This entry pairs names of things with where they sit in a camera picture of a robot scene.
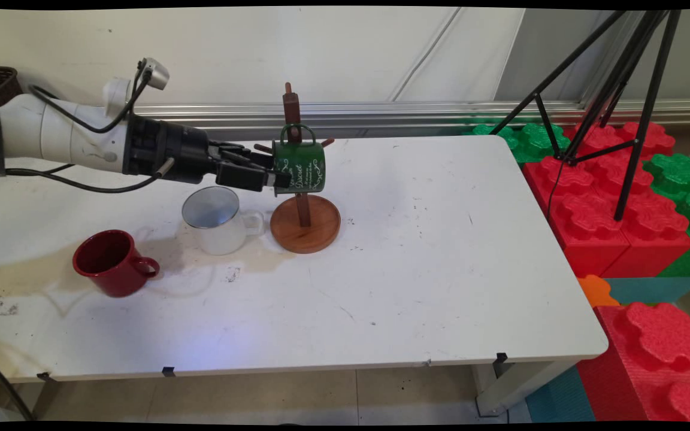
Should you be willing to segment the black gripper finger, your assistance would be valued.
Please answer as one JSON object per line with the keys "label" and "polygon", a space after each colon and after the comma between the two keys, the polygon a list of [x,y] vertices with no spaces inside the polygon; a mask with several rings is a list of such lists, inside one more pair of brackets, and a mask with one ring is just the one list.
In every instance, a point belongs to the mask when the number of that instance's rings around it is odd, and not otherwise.
{"label": "black gripper finger", "polygon": [[288,188],[291,185],[291,174],[221,161],[216,165],[216,184],[259,193],[266,187]]}
{"label": "black gripper finger", "polygon": [[255,152],[240,144],[209,140],[207,147],[208,155],[219,163],[232,163],[256,169],[272,170],[274,166],[273,157],[263,152]]}

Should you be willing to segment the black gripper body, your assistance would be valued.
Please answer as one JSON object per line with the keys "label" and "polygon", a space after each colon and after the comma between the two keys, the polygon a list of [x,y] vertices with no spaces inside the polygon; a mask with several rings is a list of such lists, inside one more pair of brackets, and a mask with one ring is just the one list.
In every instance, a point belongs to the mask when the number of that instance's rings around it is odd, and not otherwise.
{"label": "black gripper body", "polygon": [[209,144],[206,131],[134,115],[127,123],[122,172],[154,175],[171,158],[174,163],[162,179],[198,184],[216,173]]}

